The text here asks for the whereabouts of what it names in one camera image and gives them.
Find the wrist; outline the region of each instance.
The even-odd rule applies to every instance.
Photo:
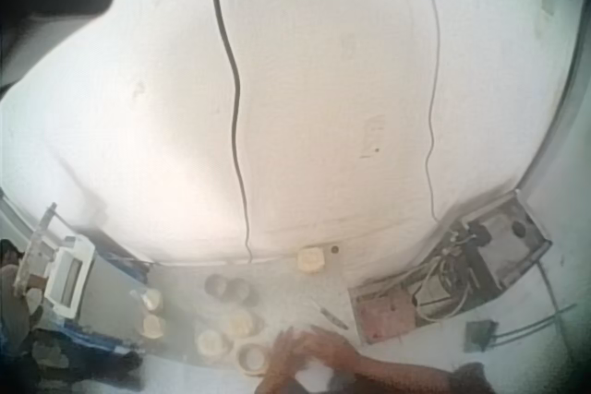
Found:
[[[355,373],[362,365],[363,359],[363,355],[361,355],[359,352],[352,353],[346,360],[343,370],[350,373]]]
[[[279,392],[289,380],[288,376],[279,373],[267,373],[259,383],[255,394],[274,394]]]

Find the white device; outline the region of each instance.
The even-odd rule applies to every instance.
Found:
[[[94,259],[94,245],[83,235],[67,237],[50,265],[45,298],[59,316],[75,318]]]

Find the sleeve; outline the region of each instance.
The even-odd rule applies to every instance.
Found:
[[[484,375],[482,364],[465,364],[452,373],[450,386],[453,394],[494,394]]]

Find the white wall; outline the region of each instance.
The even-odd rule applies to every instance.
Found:
[[[436,211],[515,185],[554,114],[583,0],[437,0]],[[435,227],[429,0],[222,0],[257,256],[340,242],[351,282]],[[115,0],[9,92],[2,186],[161,261],[242,257],[232,74],[211,0]]]

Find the hand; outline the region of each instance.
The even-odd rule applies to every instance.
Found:
[[[347,339],[336,332],[312,327],[314,332],[303,332],[302,352],[332,369],[355,371],[359,353]]]
[[[257,392],[275,392],[302,369],[305,359],[298,348],[301,339],[294,337],[294,329],[280,332],[271,348],[270,366]]]

